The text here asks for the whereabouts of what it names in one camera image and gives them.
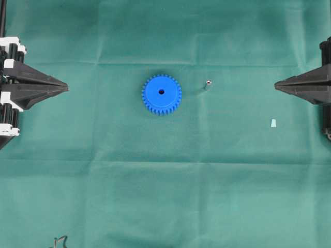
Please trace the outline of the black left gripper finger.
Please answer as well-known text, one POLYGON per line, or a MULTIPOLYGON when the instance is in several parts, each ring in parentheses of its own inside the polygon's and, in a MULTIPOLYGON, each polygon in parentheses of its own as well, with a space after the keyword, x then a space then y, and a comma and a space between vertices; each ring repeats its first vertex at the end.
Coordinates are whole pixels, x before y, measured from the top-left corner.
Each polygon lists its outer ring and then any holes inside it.
POLYGON ((66 83, 16 60, 4 61, 4 76, 33 84, 68 87, 66 83))
POLYGON ((68 90, 68 86, 10 84, 10 100, 23 110, 29 110, 35 104, 68 90))

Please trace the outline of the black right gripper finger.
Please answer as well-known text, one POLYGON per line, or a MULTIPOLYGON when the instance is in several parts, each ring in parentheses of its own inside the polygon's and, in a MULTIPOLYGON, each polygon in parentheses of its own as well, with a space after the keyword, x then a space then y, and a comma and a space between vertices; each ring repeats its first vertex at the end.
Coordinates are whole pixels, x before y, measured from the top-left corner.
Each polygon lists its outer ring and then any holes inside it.
POLYGON ((275 83, 278 86, 324 84, 330 82, 330 64, 275 83))
POLYGON ((330 86, 278 86, 276 90, 285 92, 290 95, 297 96, 312 104, 330 104, 330 86))

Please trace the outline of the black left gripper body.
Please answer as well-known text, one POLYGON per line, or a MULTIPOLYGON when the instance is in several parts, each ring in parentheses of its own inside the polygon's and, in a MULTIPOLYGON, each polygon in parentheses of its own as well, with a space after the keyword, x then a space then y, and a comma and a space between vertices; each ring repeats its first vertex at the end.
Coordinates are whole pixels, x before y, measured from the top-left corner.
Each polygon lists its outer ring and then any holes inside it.
POLYGON ((4 89, 13 84, 14 78, 7 76, 5 69, 12 69, 15 61, 24 62, 26 48, 18 37, 1 38, 1 136, 18 136, 18 116, 23 111, 11 100, 11 92, 4 89))

